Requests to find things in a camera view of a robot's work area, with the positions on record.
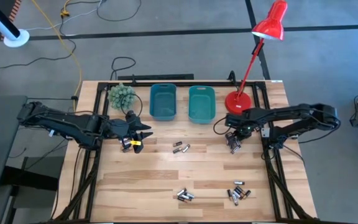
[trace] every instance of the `teal plastic bin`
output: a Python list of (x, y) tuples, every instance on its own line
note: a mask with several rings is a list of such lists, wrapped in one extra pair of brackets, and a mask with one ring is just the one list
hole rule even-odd
[(189, 89), (189, 118), (196, 124), (209, 124), (215, 118), (215, 91), (210, 86)]
[(150, 115), (157, 121), (171, 121), (177, 113), (177, 87), (154, 84), (150, 89)]

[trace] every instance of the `lamp base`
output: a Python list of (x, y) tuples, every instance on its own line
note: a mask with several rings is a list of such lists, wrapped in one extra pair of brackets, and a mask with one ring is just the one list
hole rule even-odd
[(242, 93), (238, 101), (236, 101), (236, 95), (237, 91), (229, 93), (224, 100), (224, 105), (230, 113), (241, 115), (243, 110), (251, 107), (252, 102), (251, 98), (246, 93)]
[(30, 39), (30, 34), (27, 30), (19, 29), (20, 36), (16, 40), (9, 40), (4, 37), (4, 44), (8, 47), (21, 47)]

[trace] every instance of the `white stand base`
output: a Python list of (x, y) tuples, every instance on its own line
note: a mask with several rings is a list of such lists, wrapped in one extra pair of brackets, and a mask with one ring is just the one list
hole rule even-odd
[(16, 40), (9, 40), (4, 37), (4, 44), (8, 47), (21, 47), (30, 39), (30, 34), (26, 30), (19, 29), (20, 36)]

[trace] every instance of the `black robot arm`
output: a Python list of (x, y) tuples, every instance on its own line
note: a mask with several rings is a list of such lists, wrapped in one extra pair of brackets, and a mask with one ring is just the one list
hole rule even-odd
[(268, 138), (271, 147), (281, 148), (287, 138), (298, 137), (314, 129), (334, 130), (340, 124), (336, 109), (324, 104), (300, 104), (272, 110), (251, 108), (244, 110), (241, 115), (227, 114), (225, 125), (235, 129), (233, 133), (226, 134), (227, 143), (234, 153), (240, 148), (239, 142), (249, 138), (254, 130), (263, 128), (271, 121), (291, 119), (299, 119), (299, 121), (285, 127), (275, 126), (271, 129), (264, 129), (262, 136)]
[(139, 153), (143, 149), (142, 140), (152, 134), (136, 132), (151, 127), (142, 124), (133, 111), (129, 111), (123, 121), (98, 114), (76, 115), (48, 108), (41, 102), (31, 102), (23, 106), (17, 119), (22, 126), (41, 127), (53, 135), (71, 137), (87, 150), (100, 148), (102, 139), (118, 139), (124, 151), (133, 143), (135, 153)]

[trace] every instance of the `wooden tabletop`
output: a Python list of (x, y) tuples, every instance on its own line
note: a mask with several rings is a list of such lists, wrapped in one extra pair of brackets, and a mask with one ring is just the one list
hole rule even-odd
[[(93, 110), (97, 81), (82, 84), (77, 111)], [(266, 82), (271, 108), (288, 106), (282, 82)], [(150, 87), (137, 87), (142, 98), (141, 120), (152, 127), (154, 134), (145, 141), (140, 154), (121, 152), (117, 140), (103, 141), (92, 222), (239, 222), (274, 220), (265, 162), (260, 158), (262, 145), (259, 133), (242, 142), (234, 155), (226, 146), (224, 136), (213, 132), (212, 126), (227, 113), (224, 99), (234, 90), (232, 86), (214, 87), (216, 117), (211, 124), (193, 124), (188, 119), (188, 87), (177, 88), (177, 115), (173, 121), (154, 121), (149, 115)], [(252, 98), (250, 88), (245, 92)], [(134, 106), (136, 113), (140, 103)], [(109, 109), (111, 118), (124, 118), (122, 111)], [(275, 122), (285, 126), (291, 121)], [(222, 124), (217, 131), (226, 130)], [(173, 154), (173, 143), (191, 144), (186, 153)], [(288, 140), (288, 147), (300, 153), (297, 141)], [(60, 177), (59, 199), (55, 216), (70, 201), (71, 185), (78, 145), (70, 142)], [(76, 167), (75, 189), (81, 173), (84, 151)], [(289, 191), (311, 216), (316, 216), (310, 187), (302, 161), (290, 151), (281, 150), (283, 168)], [(249, 198), (238, 206), (227, 197), (234, 180), (246, 182), (244, 190), (251, 190)], [(186, 187), (195, 196), (192, 202), (176, 199)], [(84, 217), (88, 193), (83, 197), (80, 217)], [(278, 190), (280, 208), (285, 217), (282, 195)]]

